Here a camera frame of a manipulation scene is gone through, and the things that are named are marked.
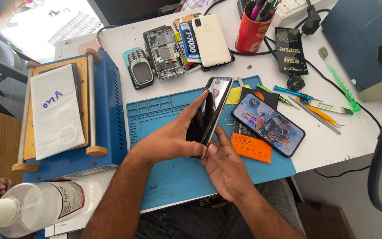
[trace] screwdriver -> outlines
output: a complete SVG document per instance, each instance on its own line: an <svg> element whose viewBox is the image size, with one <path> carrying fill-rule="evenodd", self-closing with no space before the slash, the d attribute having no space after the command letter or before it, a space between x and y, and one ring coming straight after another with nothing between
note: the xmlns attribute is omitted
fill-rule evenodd
<svg viewBox="0 0 382 239"><path fill-rule="evenodd" d="M266 92L269 92L269 93L273 93L271 90L269 90L268 88L264 87L263 85L257 83L256 85L257 88L263 90L263 91L266 91ZM295 107L290 101L288 101L287 99L285 99L284 97L282 96L279 96L279 100L280 102L283 102L284 104L287 104L289 106L293 106L294 108L300 110L299 108Z"/></svg>
<svg viewBox="0 0 382 239"><path fill-rule="evenodd" d="M294 91L289 91L289 90L284 89L284 88L282 88L282 87L279 87L279 86L277 86L277 85L275 85L275 86L273 87L273 90L282 91L282 92L287 92L287 93L289 93L289 94L293 94L293 95L295 95L295 96L298 96L298 97L300 97L300 99L303 99L303 100L317 100L317 99L311 97L310 95L306 95L306 94L298 93L298 92L294 92Z"/></svg>

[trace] toothbrush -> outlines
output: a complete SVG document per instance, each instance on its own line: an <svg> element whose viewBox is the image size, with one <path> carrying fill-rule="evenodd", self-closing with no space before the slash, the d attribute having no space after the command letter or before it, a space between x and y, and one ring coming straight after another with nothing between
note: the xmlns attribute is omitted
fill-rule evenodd
<svg viewBox="0 0 382 239"><path fill-rule="evenodd" d="M318 50L319 55L321 58L324 60L325 65L328 67L329 72L331 72L332 76L335 78L337 83L340 85L341 89L343 90L344 94L347 97L347 100L350 102L351 106L353 107L353 111L358 112L361 110L361 107L356 103L354 100L354 97L352 94L349 92L349 89L347 89L346 85L344 82L341 80L340 76L337 74L337 72L332 68L328 62L326 61L326 57L328 56L328 51L326 50L325 47L321 47L321 49Z"/></svg>

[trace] grey fabric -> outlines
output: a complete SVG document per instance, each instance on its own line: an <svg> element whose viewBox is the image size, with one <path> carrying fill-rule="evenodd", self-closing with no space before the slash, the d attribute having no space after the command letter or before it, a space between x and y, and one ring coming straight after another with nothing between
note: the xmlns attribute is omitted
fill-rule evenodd
<svg viewBox="0 0 382 239"><path fill-rule="evenodd" d="M255 185L262 196L304 234L291 189L285 179ZM202 208L180 204L141 214L136 239L248 239L254 238L238 208Z"/></svg>

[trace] red cup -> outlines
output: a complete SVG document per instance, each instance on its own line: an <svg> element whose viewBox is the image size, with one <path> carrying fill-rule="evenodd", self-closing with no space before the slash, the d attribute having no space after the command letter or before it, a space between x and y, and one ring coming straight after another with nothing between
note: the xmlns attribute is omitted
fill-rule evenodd
<svg viewBox="0 0 382 239"><path fill-rule="evenodd" d="M241 18L240 28L238 29L235 49L242 53L257 52L274 16L275 14L269 21L258 23L250 20L244 13Z"/></svg>

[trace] blue screwdriver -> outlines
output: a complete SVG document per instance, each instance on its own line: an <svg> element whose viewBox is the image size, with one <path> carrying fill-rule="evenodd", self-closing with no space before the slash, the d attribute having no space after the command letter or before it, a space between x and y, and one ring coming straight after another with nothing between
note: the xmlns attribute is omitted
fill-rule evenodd
<svg viewBox="0 0 382 239"><path fill-rule="evenodd" d="M275 85L275 86L273 87L273 90L277 90L277 91L282 91L282 92L287 92L287 93L293 94L293 95L295 95L295 96L300 97L300 99L302 99L302 100L317 100L317 99L311 97L310 95L306 95L306 94L298 93L298 92L294 92L294 91L289 91L289 90L284 89L284 88L282 88L282 87L279 87L279 86L277 86L277 85Z"/></svg>

